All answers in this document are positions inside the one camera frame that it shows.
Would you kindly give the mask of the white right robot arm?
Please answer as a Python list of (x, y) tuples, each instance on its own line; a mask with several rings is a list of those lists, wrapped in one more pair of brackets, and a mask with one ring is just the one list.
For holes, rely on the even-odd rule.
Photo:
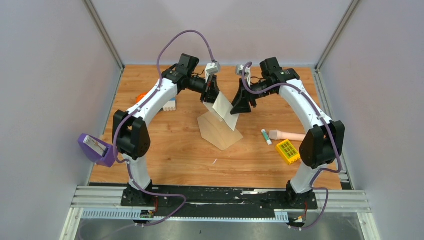
[(281, 96), (293, 109), (306, 135), (299, 148), (301, 164), (287, 183), (285, 201), (290, 208), (298, 209), (305, 203), (305, 194), (312, 191), (319, 174), (329, 171), (329, 164), (340, 161), (346, 128), (340, 120), (332, 120), (320, 109), (293, 68), (284, 69), (276, 57), (267, 58), (260, 63), (262, 78), (252, 83), (248, 73), (251, 66), (248, 62), (235, 69), (241, 78), (230, 113), (250, 113), (258, 99), (272, 94)]

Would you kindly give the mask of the lined letter paper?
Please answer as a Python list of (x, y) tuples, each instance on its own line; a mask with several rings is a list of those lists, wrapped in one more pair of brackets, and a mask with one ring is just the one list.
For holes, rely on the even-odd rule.
[(240, 114), (231, 114), (233, 106), (222, 92), (218, 94), (214, 103), (203, 104), (220, 122), (225, 122), (232, 131), (236, 130)]

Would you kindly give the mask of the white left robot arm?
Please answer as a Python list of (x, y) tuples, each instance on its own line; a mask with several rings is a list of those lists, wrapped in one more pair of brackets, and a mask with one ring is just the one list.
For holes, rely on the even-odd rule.
[(204, 77), (195, 74), (199, 59), (182, 54), (179, 62), (159, 73), (159, 80), (147, 95), (127, 111), (118, 110), (113, 116), (113, 156), (122, 154), (134, 200), (140, 206), (149, 206), (153, 192), (148, 189), (152, 180), (147, 171), (146, 154), (151, 146), (148, 127), (165, 104), (183, 90), (200, 94), (202, 103), (214, 103), (220, 91), (217, 73), (221, 66), (213, 60), (204, 69)]

